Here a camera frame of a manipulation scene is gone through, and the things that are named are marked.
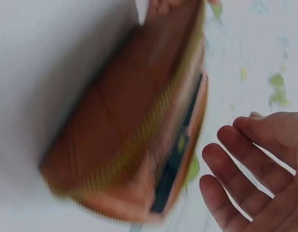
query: open hand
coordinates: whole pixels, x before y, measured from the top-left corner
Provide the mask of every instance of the open hand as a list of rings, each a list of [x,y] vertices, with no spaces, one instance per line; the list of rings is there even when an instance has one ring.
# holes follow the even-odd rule
[[[203,158],[214,176],[200,180],[209,211],[224,232],[298,232],[298,113],[275,113],[237,118],[218,131],[225,148],[273,195],[272,199],[239,170],[218,145],[209,144]],[[256,145],[296,171],[291,174]],[[253,220],[231,203],[224,188]]]

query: fingernail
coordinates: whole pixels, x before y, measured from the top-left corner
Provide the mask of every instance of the fingernail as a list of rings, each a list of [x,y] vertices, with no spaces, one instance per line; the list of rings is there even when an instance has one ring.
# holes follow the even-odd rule
[[[256,111],[252,111],[249,115],[249,117],[256,117],[256,118],[263,118],[264,116]]]

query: white surface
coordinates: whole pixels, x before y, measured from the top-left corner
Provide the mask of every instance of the white surface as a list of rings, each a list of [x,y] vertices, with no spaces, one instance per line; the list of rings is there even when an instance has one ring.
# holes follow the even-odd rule
[[[55,201],[38,164],[134,0],[0,0],[0,232],[119,231]]]
[[[298,0],[264,0],[268,14],[250,11],[266,12],[260,2],[224,1],[223,25],[208,8],[209,101],[197,147],[199,176],[209,173],[201,150],[217,142],[220,126],[251,110],[279,110],[268,106],[268,77],[281,66],[288,110],[298,111]],[[140,20],[147,3],[137,0]],[[0,0],[0,232],[129,230],[55,201],[37,165],[92,72],[136,18],[132,0]],[[289,39],[288,60],[281,59],[277,35]],[[243,82],[240,67],[248,72]],[[169,221],[144,231],[220,230],[195,180]]]

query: zipper teeth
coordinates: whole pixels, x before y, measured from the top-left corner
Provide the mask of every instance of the zipper teeth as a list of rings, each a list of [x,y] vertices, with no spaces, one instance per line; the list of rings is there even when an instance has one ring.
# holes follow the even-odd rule
[[[109,222],[113,222],[113,223],[116,223],[116,224],[126,224],[126,225],[130,225],[129,222],[126,222],[124,220],[119,220],[117,218],[114,218],[114,217],[111,217],[111,216],[107,216],[105,214],[102,214],[102,213],[99,213],[87,206],[85,206],[84,204],[80,203],[77,199],[75,198],[72,198],[73,202],[75,202],[78,206],[80,206],[81,208],[84,208],[86,211],[88,211],[89,213],[93,214],[93,215],[96,215],[98,217],[101,217],[105,220],[108,220]]]
[[[169,107],[174,89],[180,83],[182,79],[181,77],[188,72],[188,68],[192,63],[193,57],[198,51],[198,47],[200,46],[199,40],[203,37],[203,22],[205,18],[204,13],[205,2],[202,0],[200,3],[200,12],[198,13],[196,24],[191,34],[191,41],[187,45],[186,51],[183,54],[183,58],[179,64],[179,67],[175,71],[173,79],[167,86],[166,90],[161,94],[160,98],[154,104],[152,109],[149,111],[148,115],[145,117],[145,120],[139,125],[136,131],[136,136],[124,145],[124,148],[122,149],[124,152],[116,155],[110,164],[92,172],[87,179],[82,181],[78,186],[70,191],[63,191],[61,189],[54,188],[45,180],[54,195],[58,197],[71,197],[78,205],[97,215],[117,222],[124,222],[123,220],[121,221],[106,216],[86,207],[77,200],[77,197],[83,196],[83,194],[88,192],[100,190],[106,185],[110,185],[116,179],[118,180],[118,176],[122,175],[122,172],[128,172],[133,167],[133,164],[137,160],[135,159],[135,157],[138,155],[137,151],[142,145],[149,141],[158,123],[161,122],[166,109]]]

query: brown pouch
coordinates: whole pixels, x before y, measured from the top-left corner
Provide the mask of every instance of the brown pouch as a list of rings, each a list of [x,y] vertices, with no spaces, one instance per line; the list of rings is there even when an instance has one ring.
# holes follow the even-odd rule
[[[156,222],[176,201],[206,106],[203,0],[133,30],[43,160],[57,195],[101,215]]]

